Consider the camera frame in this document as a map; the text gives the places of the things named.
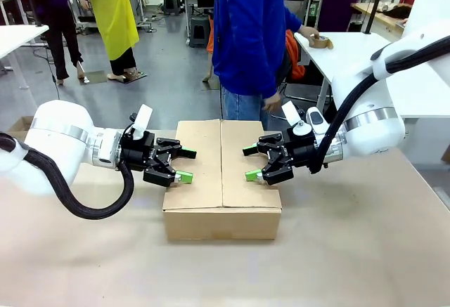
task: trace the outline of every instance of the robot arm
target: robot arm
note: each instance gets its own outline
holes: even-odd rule
[[[375,52],[370,60],[349,67],[332,81],[338,109],[331,124],[313,107],[301,119],[292,103],[283,106],[289,129],[263,136],[244,155],[264,153],[269,163],[246,173],[248,181],[269,185],[294,177],[293,167],[306,166],[312,174],[322,165],[349,157],[363,157],[389,150],[404,139],[405,127],[397,114],[386,78],[422,63],[429,63],[450,81],[450,22],[439,22]]]
[[[183,149],[179,141],[159,138],[146,131],[152,110],[143,105],[122,133],[96,128],[80,105],[55,100],[36,111],[25,143],[0,134],[0,176],[5,175],[20,188],[38,195],[55,192],[74,215],[102,219],[117,213],[131,198],[134,179],[131,170],[143,171],[149,183],[170,186],[192,181],[192,174],[170,166],[177,157],[195,158],[196,152]],[[124,190],[119,199],[104,209],[79,203],[70,192],[81,163],[119,170]]]

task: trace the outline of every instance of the tape roll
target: tape roll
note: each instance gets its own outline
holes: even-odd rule
[[[333,43],[327,37],[320,36],[318,39],[313,38],[313,44],[309,44],[312,48],[329,48],[333,49]]]

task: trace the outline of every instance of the shoe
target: shoe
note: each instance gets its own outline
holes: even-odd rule
[[[130,82],[142,79],[143,77],[146,77],[147,74],[143,72],[138,72],[137,70],[134,70],[133,72],[125,72],[124,73],[124,84],[129,84]]]
[[[125,77],[123,75],[115,75],[113,73],[106,75],[106,77],[108,78],[108,80],[118,81],[122,83],[124,83],[125,80]]]
[[[210,79],[211,79],[211,75],[207,75],[206,77],[203,78],[202,82],[204,84],[207,84],[208,82],[210,82]]]
[[[86,77],[83,66],[80,62],[77,63],[77,76],[78,80],[83,80]]]

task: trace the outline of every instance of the yellow cloth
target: yellow cloth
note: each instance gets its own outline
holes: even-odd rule
[[[106,53],[110,60],[118,59],[139,41],[129,0],[91,0]]]

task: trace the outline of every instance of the purple skirt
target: purple skirt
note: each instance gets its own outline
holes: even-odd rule
[[[346,32],[352,19],[352,4],[358,0],[323,0],[319,16],[320,32]]]

